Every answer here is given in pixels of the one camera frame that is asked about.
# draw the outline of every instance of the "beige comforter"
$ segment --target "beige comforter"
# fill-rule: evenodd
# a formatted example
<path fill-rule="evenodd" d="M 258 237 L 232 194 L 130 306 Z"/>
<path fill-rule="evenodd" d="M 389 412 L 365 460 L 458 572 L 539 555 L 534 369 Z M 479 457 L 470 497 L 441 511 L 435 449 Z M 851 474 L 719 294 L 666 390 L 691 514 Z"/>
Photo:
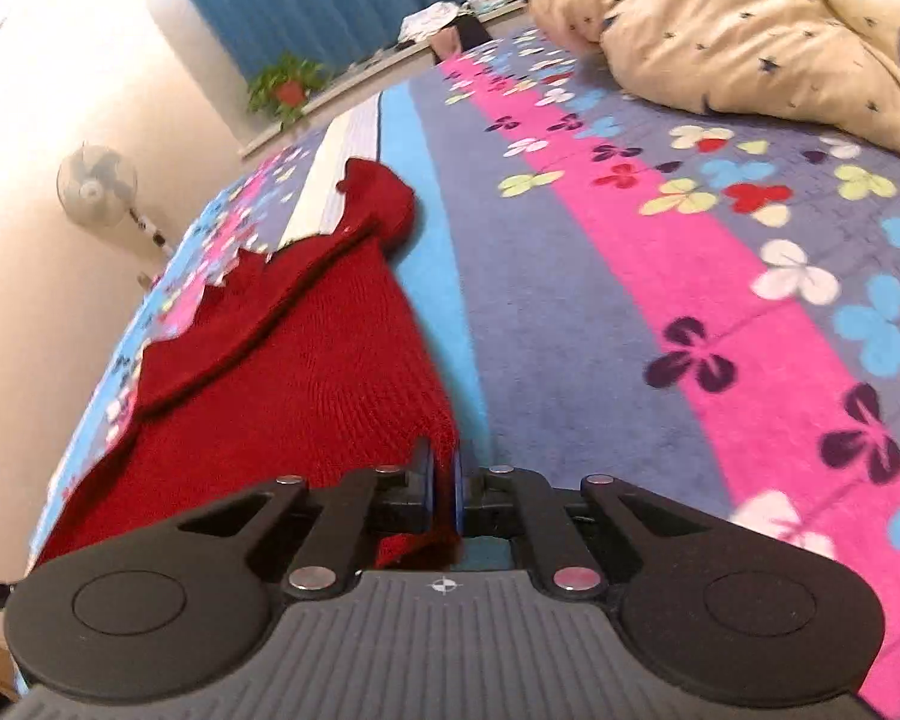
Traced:
<path fill-rule="evenodd" d="M 529 0 L 654 103 L 833 124 L 900 153 L 900 0 Z"/>

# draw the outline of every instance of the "light blue stripe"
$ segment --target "light blue stripe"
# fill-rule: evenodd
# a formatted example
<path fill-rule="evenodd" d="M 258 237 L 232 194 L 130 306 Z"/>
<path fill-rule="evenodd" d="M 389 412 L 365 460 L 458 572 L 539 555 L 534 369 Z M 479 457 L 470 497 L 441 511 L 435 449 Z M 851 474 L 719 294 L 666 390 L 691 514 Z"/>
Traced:
<path fill-rule="evenodd" d="M 383 93 L 380 132 L 380 161 L 411 186 L 418 199 L 417 228 L 395 263 L 396 277 L 416 312 L 461 437 L 473 443 L 485 466 L 491 458 L 487 401 L 477 372 L 450 221 L 408 84 Z"/>

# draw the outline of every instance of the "electric fan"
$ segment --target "electric fan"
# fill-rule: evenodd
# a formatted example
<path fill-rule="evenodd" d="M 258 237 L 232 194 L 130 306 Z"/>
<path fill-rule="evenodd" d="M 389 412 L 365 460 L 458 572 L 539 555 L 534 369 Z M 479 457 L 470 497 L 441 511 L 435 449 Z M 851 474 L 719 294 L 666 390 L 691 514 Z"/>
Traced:
<path fill-rule="evenodd" d="M 56 194 L 64 213 L 83 227 L 111 227 L 130 214 L 168 259 L 173 256 L 163 233 L 133 204 L 136 170 L 112 148 L 83 145 L 74 151 L 56 174 Z"/>

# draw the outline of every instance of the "pink stripe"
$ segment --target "pink stripe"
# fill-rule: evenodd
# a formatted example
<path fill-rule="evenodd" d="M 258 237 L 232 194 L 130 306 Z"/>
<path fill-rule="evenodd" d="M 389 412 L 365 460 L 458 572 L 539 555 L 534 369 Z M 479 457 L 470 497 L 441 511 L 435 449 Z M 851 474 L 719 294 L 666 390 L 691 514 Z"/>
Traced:
<path fill-rule="evenodd" d="M 504 137 L 549 142 L 541 151 L 524 152 L 526 164 L 535 172 L 564 171 L 549 189 L 586 231 L 655 333 L 683 316 L 701 319 L 712 339 L 727 333 L 713 348 L 735 362 L 737 383 L 717 395 L 689 376 L 680 385 L 737 504 L 765 490 L 783 490 L 806 514 L 847 482 L 866 476 L 860 464 L 828 469 L 818 454 L 821 435 L 855 424 L 842 408 L 842 396 L 857 382 L 802 305 L 795 299 L 771 303 L 751 291 L 751 282 L 767 266 L 714 215 L 638 213 L 660 195 L 661 184 L 685 173 L 664 176 L 629 160 L 642 170 L 634 187 L 594 186 L 595 178 L 626 160 L 593 162 L 591 149 L 604 141 L 548 131 L 566 112 L 556 104 L 536 105 L 540 87 L 504 95 L 491 91 L 488 77 L 477 75 L 482 68 L 468 60 L 445 66 L 473 81 L 466 89 L 473 92 L 469 102 L 487 119 L 511 116 L 520 122 L 515 129 L 499 129 Z M 520 167 L 514 165 L 514 172 Z M 768 235 L 773 237 L 786 237 L 785 229 Z M 741 326 L 746 317 L 752 319 Z M 833 539 L 841 562 L 877 591 L 887 612 L 888 641 L 900 637 L 900 553 L 890 547 L 885 526 L 899 506 L 900 477 L 883 488 L 857 485 L 812 523 L 813 531 Z M 900 714 L 900 648 L 877 661 L 865 695 L 882 712 Z"/>

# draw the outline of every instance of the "red garment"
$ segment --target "red garment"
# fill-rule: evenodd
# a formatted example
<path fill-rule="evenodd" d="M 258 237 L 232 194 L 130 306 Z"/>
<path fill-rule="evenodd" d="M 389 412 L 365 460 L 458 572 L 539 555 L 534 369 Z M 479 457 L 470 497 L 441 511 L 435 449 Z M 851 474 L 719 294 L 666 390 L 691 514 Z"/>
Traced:
<path fill-rule="evenodd" d="M 266 479 L 311 487 L 403 464 L 429 437 L 447 473 L 450 403 L 385 253 L 413 228 L 413 192 L 382 165 L 346 164 L 337 231 L 265 266 L 240 252 L 186 333 L 146 348 L 130 424 L 80 483 L 40 560 Z"/>

